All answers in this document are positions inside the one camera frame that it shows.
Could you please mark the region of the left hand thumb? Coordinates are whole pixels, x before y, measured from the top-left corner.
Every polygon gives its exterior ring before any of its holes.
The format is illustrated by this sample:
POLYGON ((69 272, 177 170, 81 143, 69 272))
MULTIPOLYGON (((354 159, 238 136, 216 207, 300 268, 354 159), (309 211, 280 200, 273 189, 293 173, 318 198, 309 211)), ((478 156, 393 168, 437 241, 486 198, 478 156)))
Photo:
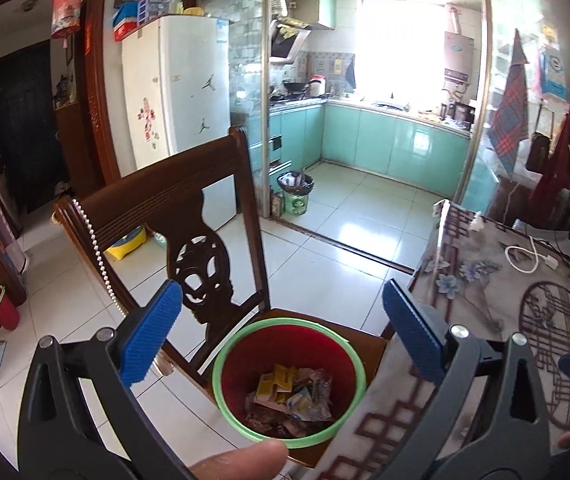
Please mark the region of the left hand thumb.
POLYGON ((288 448, 283 442, 265 440, 210 456, 189 470, 199 480, 271 480, 279 475, 287 458, 288 448))

